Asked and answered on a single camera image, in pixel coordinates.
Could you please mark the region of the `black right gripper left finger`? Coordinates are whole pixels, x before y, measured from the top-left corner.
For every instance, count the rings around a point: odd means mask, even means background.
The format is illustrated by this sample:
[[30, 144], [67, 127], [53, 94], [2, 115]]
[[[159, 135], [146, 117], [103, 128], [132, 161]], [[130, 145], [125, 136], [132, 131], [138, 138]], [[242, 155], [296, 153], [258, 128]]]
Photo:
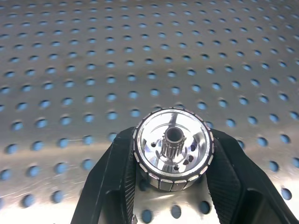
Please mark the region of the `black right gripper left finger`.
[[94, 165], [70, 224], [132, 224], [136, 184], [134, 127], [119, 132]]

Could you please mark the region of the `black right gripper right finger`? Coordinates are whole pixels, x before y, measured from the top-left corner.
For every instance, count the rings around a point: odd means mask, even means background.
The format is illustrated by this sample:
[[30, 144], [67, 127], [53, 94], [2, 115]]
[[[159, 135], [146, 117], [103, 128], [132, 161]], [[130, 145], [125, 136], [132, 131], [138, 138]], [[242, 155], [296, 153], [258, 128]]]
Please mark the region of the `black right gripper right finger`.
[[212, 130], [214, 157], [207, 185], [220, 224], [299, 224], [264, 173], [236, 139]]

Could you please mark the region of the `metal rotor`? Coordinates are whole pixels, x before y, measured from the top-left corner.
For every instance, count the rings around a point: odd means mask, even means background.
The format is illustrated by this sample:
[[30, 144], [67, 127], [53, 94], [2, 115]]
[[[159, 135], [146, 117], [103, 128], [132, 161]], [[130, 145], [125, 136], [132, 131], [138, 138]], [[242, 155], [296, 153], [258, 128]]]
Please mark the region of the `metal rotor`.
[[136, 126], [133, 153], [142, 176], [156, 189], [192, 186], [214, 157], [214, 137], [197, 114], [169, 107], [151, 112]]

